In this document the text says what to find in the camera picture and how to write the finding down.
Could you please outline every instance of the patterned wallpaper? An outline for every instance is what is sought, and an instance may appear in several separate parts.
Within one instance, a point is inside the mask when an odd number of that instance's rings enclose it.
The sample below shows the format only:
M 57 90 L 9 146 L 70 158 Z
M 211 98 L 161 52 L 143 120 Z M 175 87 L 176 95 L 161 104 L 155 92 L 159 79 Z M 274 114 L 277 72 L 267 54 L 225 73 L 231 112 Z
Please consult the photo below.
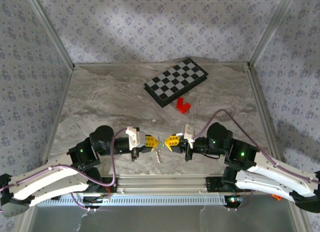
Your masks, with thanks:
M 27 0 L 1 0 L 0 22 L 0 175 L 18 175 L 42 161 L 69 72 Z
M 294 0 L 257 63 L 286 161 L 320 170 L 320 0 Z M 308 214 L 315 232 L 320 216 Z
M 248 61 L 279 0 L 41 0 L 74 63 Z

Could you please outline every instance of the marble table surface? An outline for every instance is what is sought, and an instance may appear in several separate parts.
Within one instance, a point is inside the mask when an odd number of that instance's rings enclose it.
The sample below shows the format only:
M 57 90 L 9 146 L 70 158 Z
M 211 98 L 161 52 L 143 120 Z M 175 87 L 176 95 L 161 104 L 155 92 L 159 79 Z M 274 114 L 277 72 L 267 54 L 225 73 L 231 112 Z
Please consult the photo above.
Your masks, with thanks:
M 116 132 L 127 126 L 164 140 L 176 133 L 180 123 L 193 126 L 197 134 L 218 109 L 228 110 L 234 118 L 268 150 L 267 139 L 257 112 L 255 99 L 243 65 L 206 63 L 199 65 L 208 72 L 207 80 L 186 93 L 183 98 L 191 104 L 186 114 L 176 109 L 176 101 L 161 108 L 144 90 L 143 84 L 172 67 L 170 63 L 134 65 L 76 66 L 67 91 L 60 122 L 50 151 L 49 160 L 66 153 L 83 141 L 100 125 L 109 125 Z M 240 129 L 223 112 L 218 121 L 233 131 L 233 136 L 249 142 Z M 161 150 L 163 163 L 156 153 L 140 154 L 135 162 L 130 155 L 115 156 L 118 175 L 128 174 L 222 174 L 224 159 L 211 160 L 193 155 L 185 162 L 183 154 Z M 110 157 L 101 157 L 101 175 L 111 173 Z

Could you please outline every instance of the checkerboard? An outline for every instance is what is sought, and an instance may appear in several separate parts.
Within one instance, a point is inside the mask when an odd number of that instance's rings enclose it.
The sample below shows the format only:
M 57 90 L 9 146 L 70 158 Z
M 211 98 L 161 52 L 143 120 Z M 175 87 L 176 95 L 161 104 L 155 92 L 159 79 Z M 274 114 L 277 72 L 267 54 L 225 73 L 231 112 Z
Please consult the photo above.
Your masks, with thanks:
M 161 106 L 165 107 L 201 82 L 208 73 L 187 58 L 144 84 L 145 90 Z

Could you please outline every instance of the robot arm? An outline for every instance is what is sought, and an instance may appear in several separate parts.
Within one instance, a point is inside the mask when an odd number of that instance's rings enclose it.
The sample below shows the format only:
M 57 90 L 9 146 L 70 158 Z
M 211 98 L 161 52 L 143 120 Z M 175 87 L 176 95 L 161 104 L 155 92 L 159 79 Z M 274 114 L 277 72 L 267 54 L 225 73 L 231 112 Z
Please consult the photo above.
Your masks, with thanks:
M 193 137 L 192 127 L 185 125 L 179 133 L 167 138 L 165 144 L 173 152 L 185 153 L 186 161 L 192 160 L 193 153 L 213 155 L 216 159 L 224 156 L 228 167 L 221 182 L 229 191 L 262 191 L 295 202 L 303 210 L 320 213 L 320 185 L 316 183 L 320 171 L 301 171 L 271 158 L 273 165 L 258 148 L 234 139 L 233 133 L 219 123 L 208 128 L 206 137 L 195 140 Z
M 132 161 L 139 157 L 139 153 L 150 152 L 159 143 L 139 128 L 128 127 L 126 133 L 128 137 L 115 140 L 113 151 L 115 155 L 131 154 Z M 46 199 L 87 190 L 92 182 L 79 171 L 101 181 L 94 166 L 100 164 L 99 156 L 110 155 L 113 136 L 111 127 L 100 126 L 58 159 L 19 176 L 0 176 L 3 215 L 15 216 Z

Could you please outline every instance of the gray marble surface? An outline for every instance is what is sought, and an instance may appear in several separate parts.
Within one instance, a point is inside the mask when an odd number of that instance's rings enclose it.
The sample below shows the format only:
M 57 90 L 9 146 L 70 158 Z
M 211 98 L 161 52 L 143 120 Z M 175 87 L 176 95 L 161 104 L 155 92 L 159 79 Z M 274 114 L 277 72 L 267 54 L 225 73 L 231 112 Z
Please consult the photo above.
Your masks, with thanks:
M 66 153 L 100 125 L 109 125 L 115 132 L 129 125 L 139 126 L 146 133 L 164 140 L 177 132 L 180 123 L 189 123 L 197 134 L 211 115 L 221 108 L 231 112 L 249 134 L 267 149 L 267 140 L 243 65 L 200 63 L 209 73 L 208 79 L 183 96 L 184 101 L 191 104 L 191 109 L 184 115 L 176 109 L 176 101 L 160 108 L 143 87 L 145 82 L 172 66 L 170 63 L 77 66 L 49 159 Z M 232 130 L 235 138 L 248 142 L 223 112 L 215 121 Z M 202 155 L 194 155 L 192 161 L 185 162 L 184 155 L 166 148 L 162 149 L 161 156 L 162 164 L 158 162 L 155 152 L 141 154 L 135 162 L 131 162 L 130 155 L 115 156 L 116 172 L 120 175 L 221 174 L 225 167 L 223 159 L 211 160 Z M 101 157 L 98 168 L 102 175 L 109 174 L 110 157 Z

